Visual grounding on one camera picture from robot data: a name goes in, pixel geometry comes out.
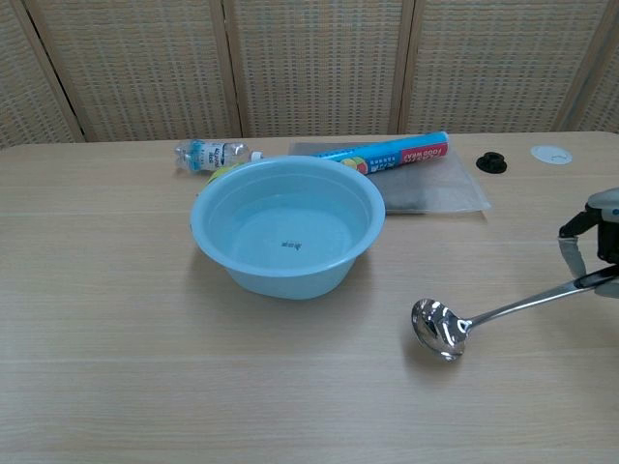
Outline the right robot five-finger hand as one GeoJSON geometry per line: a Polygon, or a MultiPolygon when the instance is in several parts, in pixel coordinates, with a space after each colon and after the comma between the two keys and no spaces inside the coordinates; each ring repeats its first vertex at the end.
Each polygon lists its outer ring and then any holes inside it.
{"type": "Polygon", "coordinates": [[[618,264],[618,188],[591,195],[584,210],[559,229],[561,255],[573,277],[586,275],[586,267],[578,248],[578,237],[597,228],[597,256],[609,264],[618,264]]]}

